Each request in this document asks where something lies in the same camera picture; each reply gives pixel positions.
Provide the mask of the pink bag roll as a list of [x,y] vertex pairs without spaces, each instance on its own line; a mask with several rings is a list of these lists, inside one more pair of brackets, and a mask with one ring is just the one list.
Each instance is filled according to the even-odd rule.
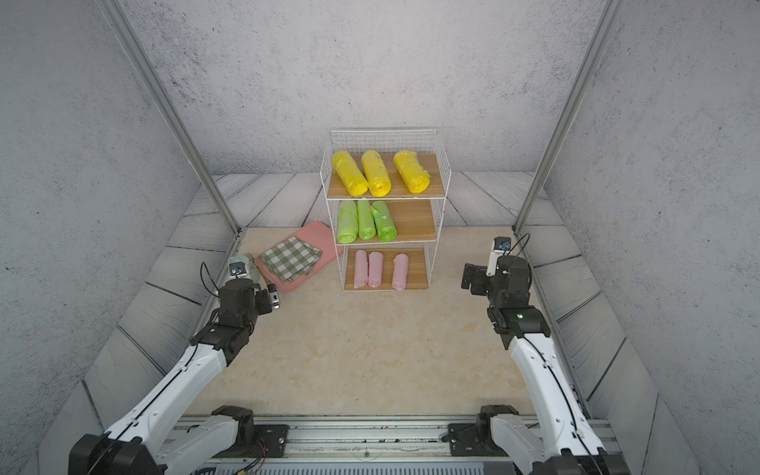
[[353,288],[362,289],[368,285],[369,263],[368,255],[364,249],[359,249],[354,254]]
[[394,290],[405,290],[407,288],[409,265],[409,255],[399,253],[394,257],[392,276],[392,288]]
[[372,251],[368,257],[368,286],[379,288],[383,281],[383,253]]

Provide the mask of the light green bag roll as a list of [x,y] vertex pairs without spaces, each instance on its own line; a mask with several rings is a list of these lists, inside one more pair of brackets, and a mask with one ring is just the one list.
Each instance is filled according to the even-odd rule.
[[353,200],[344,200],[338,205],[336,238],[341,245],[353,243],[358,238],[358,213]]

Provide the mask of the bright green bag roll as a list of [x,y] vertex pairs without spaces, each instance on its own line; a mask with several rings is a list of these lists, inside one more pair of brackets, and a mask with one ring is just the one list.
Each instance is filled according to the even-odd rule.
[[375,201],[371,204],[373,218],[376,227],[376,235],[381,243],[394,241],[398,231],[390,213],[390,208],[384,201]]

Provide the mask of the yellow bag roll labelled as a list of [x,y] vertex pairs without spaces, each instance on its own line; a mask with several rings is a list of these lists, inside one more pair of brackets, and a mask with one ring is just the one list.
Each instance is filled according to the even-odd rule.
[[373,197],[382,198],[392,190],[392,182],[388,169],[376,150],[368,150],[361,158],[368,189]]

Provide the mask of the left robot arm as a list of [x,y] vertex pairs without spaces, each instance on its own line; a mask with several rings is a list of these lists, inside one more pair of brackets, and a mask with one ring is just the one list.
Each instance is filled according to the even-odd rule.
[[278,309],[277,288],[233,278],[220,305],[190,340],[180,360],[128,414],[102,435],[83,435],[68,457],[70,474],[190,474],[226,450],[263,458],[253,412],[223,406],[173,443],[166,441],[202,390],[249,343],[257,319]]

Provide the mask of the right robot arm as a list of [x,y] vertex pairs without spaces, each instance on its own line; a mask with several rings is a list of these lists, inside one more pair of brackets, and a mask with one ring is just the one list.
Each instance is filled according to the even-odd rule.
[[532,269],[522,257],[492,253],[486,266],[464,265],[461,287],[488,299],[487,316],[528,388],[538,428],[505,409],[480,413],[481,439],[504,451],[522,474],[629,474],[625,459],[605,449],[559,361],[549,324],[530,304]]

